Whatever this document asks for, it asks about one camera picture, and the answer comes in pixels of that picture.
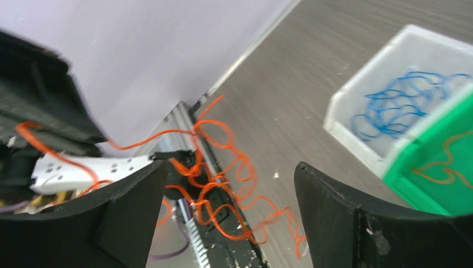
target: orange string in green bin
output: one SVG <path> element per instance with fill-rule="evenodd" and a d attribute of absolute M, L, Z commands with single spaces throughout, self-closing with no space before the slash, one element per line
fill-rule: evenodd
<path fill-rule="evenodd" d="M 445 152 L 445 155 L 447 156 L 447 160 L 446 161 L 435 161 L 435 162 L 431 162 L 431 163 L 428 163 L 426 164 L 425 166 L 421 167 L 421 168 L 414 168 L 412 169 L 412 172 L 414 172 L 415 174 L 427 179 L 427 180 L 430 180 L 434 183 L 438 183 L 438 184 L 451 184 L 455 181 L 455 175 L 458 176 L 460 178 L 460 180 L 462 181 L 463 184 L 465 184 L 466 186 L 468 186 L 469 188 L 473 188 L 473 185 L 471 185 L 465 178 L 465 176 L 455 170 L 455 169 L 450 169 L 448 167 L 444 167 L 442 168 L 442 171 L 445 172 L 445 174 L 447 174 L 447 179 L 445 180 L 438 180 L 438 179 L 434 179 L 430 176 L 428 176 L 427 174 L 424 174 L 422 171 L 424 170 L 428 170 L 430 168 L 433 168 L 434 166 L 448 166 L 448 165 L 452 165 L 454 162 L 455 162 L 455 157 L 453 156 L 451 150 L 450 150 L 450 146 L 452 145 L 452 143 L 454 143 L 455 141 L 461 139 L 461 138 L 464 138 L 466 136 L 469 136 L 473 134 L 473 131 L 467 131 L 467 132 L 464 132 L 464 133 L 461 133 L 461 134 L 458 134 L 458 135 L 454 135 L 448 139 L 445 140 L 445 142 L 442 144 L 442 149 L 443 151 Z"/>

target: green plastic container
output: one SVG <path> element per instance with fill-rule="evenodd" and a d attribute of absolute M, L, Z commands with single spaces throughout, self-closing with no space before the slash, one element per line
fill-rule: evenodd
<path fill-rule="evenodd" d="M 473 213 L 473 89 L 421 126 L 383 181 L 413 208 L 457 216 Z"/>

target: white bin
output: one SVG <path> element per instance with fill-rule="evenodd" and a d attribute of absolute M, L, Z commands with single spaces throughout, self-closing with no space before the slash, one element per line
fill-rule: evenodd
<path fill-rule="evenodd" d="M 409 70 L 442 75 L 473 74 L 472 63 L 473 46 L 415 25 L 407 25 L 331 97 L 324 129 L 375 175 L 382 178 L 405 145 L 405 139 L 415 138 L 409 136 L 410 133 L 416 133 L 413 128 L 439 106 L 452 102 L 459 88 L 470 83 L 471 79 L 452 79 L 449 83 L 449 99 L 442 100 L 437 97 L 432 100 L 424 110 L 427 115 L 419 117 L 414 124 L 410 124 L 410 129 L 405 131 L 404 135 L 398 135 L 396 138 L 389 135 L 367 138 L 360 134 L 377 133 L 370 123 L 365 122 L 365 117 L 355 117 L 357 114 L 366 113 L 369 102 L 366 95 L 383 90 L 393 79 L 404 76 Z M 416 86 L 423 88 L 424 85 L 420 83 Z"/>

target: table surface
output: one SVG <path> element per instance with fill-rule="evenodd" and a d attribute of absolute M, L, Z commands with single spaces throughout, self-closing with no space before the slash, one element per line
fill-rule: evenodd
<path fill-rule="evenodd" d="M 235 132 L 237 147 L 248 154 L 259 175 L 255 194 L 280 208 L 291 206 L 299 220 L 293 186 L 299 161 L 406 205 L 322 128 L 329 99 L 406 24 L 472 43 L 472 10 L 469 0 L 302 0 L 199 112 L 225 94 L 206 118 L 224 121 Z M 206 129 L 224 140 L 217 128 Z M 222 166 L 233 160 L 228 152 L 215 153 Z M 230 181 L 235 189 L 242 186 L 231 174 Z M 271 208 L 258 203 L 244 213 L 255 226 Z M 262 250 L 272 268 L 312 267 L 306 244 L 301 247 L 304 256 L 296 258 L 284 219 L 268 233 Z"/>

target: orange string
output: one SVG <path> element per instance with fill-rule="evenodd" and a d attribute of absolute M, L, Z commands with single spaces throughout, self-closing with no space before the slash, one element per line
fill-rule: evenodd
<path fill-rule="evenodd" d="M 234 137 L 233 131 L 231 130 L 231 128 L 227 124 L 225 124 L 224 122 L 221 122 L 221 121 L 217 121 L 217 120 L 208 120 L 208 119 L 204 120 L 203 119 L 204 116 L 208 113 L 208 111 L 210 109 L 212 109 L 212 107 L 214 105 L 216 105 L 217 102 L 219 102 L 223 97 L 224 96 L 221 96 L 221 97 L 217 98 L 215 101 L 213 101 L 207 107 L 207 109 L 205 109 L 202 112 L 202 114 L 198 117 L 197 122 L 195 123 L 195 125 L 192 127 L 192 129 L 190 131 L 166 130 L 166 131 L 162 131 L 162 132 L 159 132 L 157 134 L 154 134 L 153 136 L 147 138 L 144 141 L 141 141 L 139 143 L 135 143 L 133 145 L 125 146 L 125 147 L 119 146 L 118 144 L 116 144 L 112 140 L 109 140 L 108 142 L 114 148 L 116 148 L 117 150 L 128 150 L 128 149 L 135 148 L 135 147 L 138 147 L 140 145 L 143 145 L 143 144 L 149 142 L 150 140 L 152 140 L 156 137 L 159 137 L 160 135 L 167 134 L 167 133 L 177 132 L 177 133 L 184 133 L 184 134 L 190 135 L 191 140 L 192 140 L 192 142 L 193 142 L 193 144 L 196 148 L 196 151 L 195 151 L 196 163 L 195 163 L 195 165 L 193 167 L 191 167 L 190 169 L 188 169 L 185 165 L 178 162 L 176 159 L 169 159 L 169 161 L 170 161 L 170 163 L 173 164 L 173 166 L 176 168 L 176 170 L 180 174 L 182 174 L 183 176 L 186 176 L 188 178 L 191 185 L 193 185 L 195 187 L 198 187 L 198 188 L 201 188 L 201 192 L 199 194 L 199 197 L 198 197 L 197 200 L 193 200 L 190 197 L 190 195 L 187 193 L 187 191 L 179 185 L 167 185 L 166 188 L 174 188 L 174 189 L 179 190 L 181 192 L 181 194 L 189 201 L 189 203 L 195 206 L 196 213 L 197 213 L 197 221 L 200 224 L 206 225 L 206 224 L 209 224 L 209 223 L 213 223 L 215 225 L 215 227 L 225 237 L 227 237 L 228 239 L 231 239 L 231 240 L 248 239 L 251 242 L 253 242 L 255 244 L 258 244 L 258 245 L 264 244 L 264 243 L 267 242 L 267 239 L 268 239 L 268 234 L 267 234 L 267 231 L 266 231 L 267 225 L 274 223 L 280 216 L 287 216 L 287 218 L 288 218 L 288 220 L 287 220 L 288 229 L 289 229 L 289 232 L 290 232 L 291 236 L 294 239 L 296 255 L 297 255 L 298 258 L 300 258 L 301 257 L 300 244 L 304 241 L 307 241 L 307 239 L 304 235 L 299 235 L 298 234 L 299 233 L 298 220 L 296 219 L 296 217 L 292 213 L 292 209 L 290 207 L 286 207 L 286 208 L 283 208 L 282 210 L 279 210 L 276 207 L 276 205 L 273 204 L 268 198 L 266 198 L 264 196 L 261 196 L 261 195 L 257 195 L 255 197 L 253 197 L 250 200 L 250 202 L 248 203 L 248 205 L 242 205 L 242 201 L 248 199 L 256 189 L 257 182 L 258 182 L 256 170 L 255 170 L 253 164 L 251 163 L 250 159 L 243 152 L 241 152 L 240 150 L 238 150 L 238 148 L 236 148 L 234 146 L 235 137 Z M 26 137 L 25 137 L 26 140 L 28 142 L 30 142 L 34 147 L 36 147 L 38 150 L 40 150 L 44 153 L 47 153 L 47 152 L 51 153 L 52 155 L 54 155 L 58 159 L 60 159 L 62 161 L 65 161 L 69 164 L 75 165 L 75 166 L 85 170 L 93 178 L 94 184 L 88 190 L 86 190 L 84 192 L 84 194 L 86 192 L 90 191 L 90 190 L 96 189 L 100 185 L 100 183 L 102 183 L 102 181 L 99 181 L 96 178 L 96 175 L 93 173 L 93 171 L 91 171 L 90 169 L 87 169 L 86 167 L 83 167 L 79 163 L 74 163 L 72 161 L 69 161 L 69 160 L 63 158 L 63 157 L 60 157 L 60 155 L 52 152 L 51 149 L 49 149 L 46 146 L 42 145 L 36 138 L 34 138 L 33 135 L 31 135 L 31 133 L 27 132 L 26 127 L 39 127 L 38 125 L 36 125 L 34 123 L 23 123 L 23 124 L 25 124 L 25 125 L 22 125 L 22 124 L 18 125 L 17 131 L 18 131 L 18 133 L 20 133 L 24 137 L 26 135 Z M 208 135 L 201 128 L 201 126 L 205 125 L 205 124 L 212 124 L 212 125 L 216 125 L 216 126 L 220 127 L 226 133 L 227 141 L 224 144 L 218 143 L 215 139 L 213 139 L 210 135 Z M 229 150 L 235 156 L 235 159 L 232 161 L 232 163 L 227 168 L 225 168 L 223 171 L 216 174 L 215 176 L 213 176 L 211 174 L 207 163 L 204 161 L 204 157 L 201 153 L 202 150 L 201 150 L 201 148 L 199 146 L 199 143 L 198 143 L 199 136 L 206 139 L 212 146 L 214 146 L 216 148 L 219 148 L 219 149 L 223 149 L 223 150 Z M 205 172 L 207 174 L 207 177 L 209 178 L 209 182 L 205 185 L 199 184 L 195 181 L 195 178 L 201 175 L 202 167 L 204 167 Z M 248 186 L 242 187 L 236 193 L 234 193 L 229 188 L 228 180 L 225 177 L 225 174 L 229 170 L 231 170 L 233 167 L 236 167 L 236 172 L 235 172 L 236 180 L 238 180 L 242 183 L 248 183 L 249 184 Z M 242 177 L 242 172 L 244 170 L 246 170 L 248 172 L 248 176 L 246 176 L 246 178 Z M 250 209 L 253 205 L 255 205 L 255 203 L 257 201 L 262 200 L 262 201 L 268 203 L 273 208 L 274 212 L 272 214 L 270 214 L 263 222 L 256 225 L 255 228 L 253 228 L 253 230 L 251 230 L 251 229 L 248 228 L 248 226 L 247 226 L 245 220 L 243 219 L 243 216 L 240 214 L 239 210 L 236 209 L 234 206 L 232 206 L 230 204 L 224 204 L 224 205 L 221 205 L 220 207 L 216 208 L 215 210 L 213 210 L 213 208 L 210 204 L 210 201 L 205 199 L 205 194 L 208 193 L 211 189 L 216 188 L 216 187 L 222 188 L 224 191 L 226 191 L 228 193 L 228 195 L 233 200 L 236 201 L 236 204 L 238 205 L 238 207 L 240 209 Z M 166 206 L 167 213 L 166 213 L 166 215 L 163 219 L 161 219 L 160 221 L 157 222 L 157 224 L 156 224 L 157 226 L 163 224 L 164 222 L 166 222 L 171 217 L 171 206 L 165 200 L 163 200 L 163 202 Z M 205 221 L 203 219 L 203 216 L 202 216 L 202 212 L 203 212 L 202 210 L 204 208 L 207 210 L 207 213 L 209 215 L 209 219 L 207 221 Z M 220 226 L 218 220 L 216 219 L 216 215 L 218 214 L 218 212 L 220 210 L 222 210 L 224 208 L 229 208 L 236 215 L 236 217 L 237 217 L 237 219 L 240 222 L 240 225 L 242 227 L 243 233 L 241 233 L 239 235 L 236 235 L 236 236 L 233 236 L 233 235 L 228 234 L 227 232 L 225 232 L 222 229 L 222 227 Z M 257 232 L 257 231 L 260 231 L 260 230 L 263 233 L 263 240 L 262 241 L 257 241 L 254 238 L 254 233 Z"/>

